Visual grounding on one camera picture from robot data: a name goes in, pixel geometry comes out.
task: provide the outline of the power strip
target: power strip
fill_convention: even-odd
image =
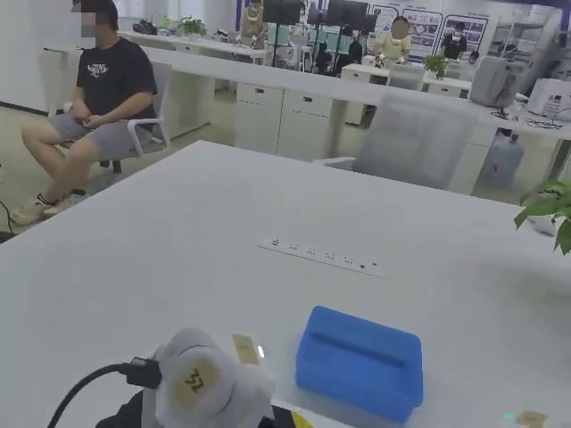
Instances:
[[[284,239],[278,236],[263,241],[258,245],[260,248],[272,250],[287,254],[290,256],[300,257],[302,259],[317,261],[336,268],[352,270],[360,274],[376,276],[378,278],[388,279],[389,275],[386,269],[380,266],[377,261],[369,261],[358,259],[346,254],[326,251],[317,246],[300,244],[295,240]]]

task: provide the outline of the logo on t-shirt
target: logo on t-shirt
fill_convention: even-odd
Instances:
[[[91,64],[87,66],[87,69],[94,78],[99,78],[108,70],[107,64]]]

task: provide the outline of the blue plastic container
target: blue plastic container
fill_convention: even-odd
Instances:
[[[487,185],[509,189],[523,158],[524,148],[517,143],[517,136],[510,138],[498,133],[478,179]]]
[[[403,424],[423,399],[420,339],[317,306],[297,350],[295,381]]]

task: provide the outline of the chair armrest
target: chair armrest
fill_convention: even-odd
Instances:
[[[336,169],[347,169],[351,171],[353,169],[353,163],[355,158],[332,158],[332,159],[318,159],[314,160],[313,163],[316,165],[321,165],[322,167],[330,167]]]
[[[139,141],[139,136],[137,135],[135,127],[137,127],[138,125],[159,125],[159,126],[161,126],[163,123],[164,123],[164,120],[162,118],[158,118],[158,119],[131,119],[127,122],[127,131],[131,135],[131,139],[133,140],[133,145],[135,146],[135,150],[137,151],[138,156],[143,156],[144,153],[143,153],[143,147],[141,146],[141,142]],[[166,145],[169,145],[170,140],[165,135],[164,129],[162,129],[162,127],[161,127],[161,132],[162,132],[163,137],[164,137],[164,143]]]

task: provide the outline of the sock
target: sock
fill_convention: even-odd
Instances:
[[[55,201],[55,202],[50,202],[50,201],[48,201],[44,196],[42,196],[41,193],[38,193],[38,194],[37,194],[37,199],[38,199],[40,202],[44,203],[45,205],[55,205],[55,204],[57,203],[57,201]]]

